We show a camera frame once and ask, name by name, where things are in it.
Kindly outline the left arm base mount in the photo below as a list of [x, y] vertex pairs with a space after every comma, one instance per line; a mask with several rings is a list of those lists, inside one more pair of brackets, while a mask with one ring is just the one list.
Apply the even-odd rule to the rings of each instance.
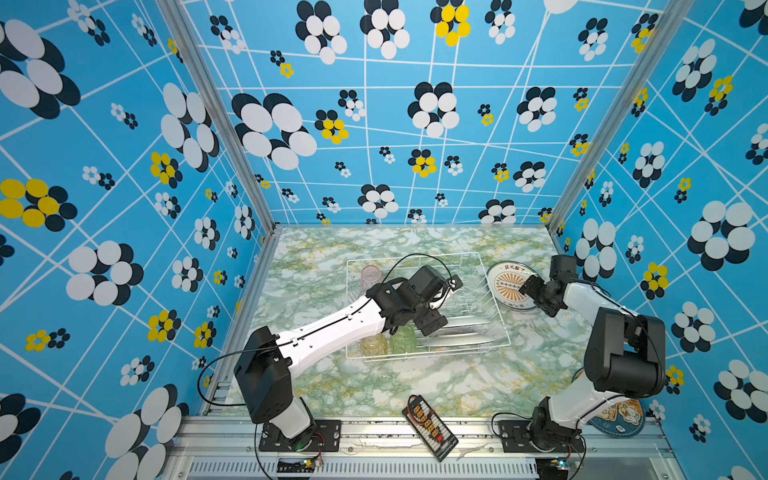
[[274, 424], [266, 423], [263, 431], [256, 435], [257, 447], [260, 452], [338, 452], [341, 426], [340, 420], [314, 420], [308, 429], [288, 438]]

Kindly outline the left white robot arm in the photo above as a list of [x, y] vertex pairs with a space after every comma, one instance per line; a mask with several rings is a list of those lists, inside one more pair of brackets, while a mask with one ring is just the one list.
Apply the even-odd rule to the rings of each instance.
[[233, 374], [251, 422], [271, 424], [288, 438], [310, 435], [314, 418], [293, 382], [307, 369], [364, 338], [393, 334], [410, 323], [425, 336], [447, 325], [440, 308], [459, 289], [459, 276], [425, 265], [409, 278], [385, 279], [341, 310], [281, 333], [254, 330]]

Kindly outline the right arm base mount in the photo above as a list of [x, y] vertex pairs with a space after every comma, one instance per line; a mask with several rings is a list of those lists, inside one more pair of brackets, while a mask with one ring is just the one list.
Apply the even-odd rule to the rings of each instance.
[[500, 420], [494, 423], [505, 453], [583, 453], [581, 432], [548, 420]]

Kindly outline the orange sunburst plate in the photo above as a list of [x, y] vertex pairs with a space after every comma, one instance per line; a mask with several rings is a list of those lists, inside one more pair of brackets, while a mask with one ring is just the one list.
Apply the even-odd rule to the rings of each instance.
[[492, 265], [487, 273], [487, 284], [496, 301], [515, 311], [536, 309], [533, 299], [520, 292], [520, 288], [536, 272], [524, 263], [502, 261]]

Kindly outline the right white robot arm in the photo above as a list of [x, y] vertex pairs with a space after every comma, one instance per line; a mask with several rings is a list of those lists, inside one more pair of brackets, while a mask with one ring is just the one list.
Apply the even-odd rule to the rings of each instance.
[[520, 287], [550, 317], [573, 310], [591, 322], [583, 373], [545, 397], [532, 413], [530, 441], [540, 450], [567, 445], [603, 410], [660, 393], [666, 381], [665, 323], [611, 299], [577, 275], [577, 259], [555, 255], [549, 280], [534, 274]]

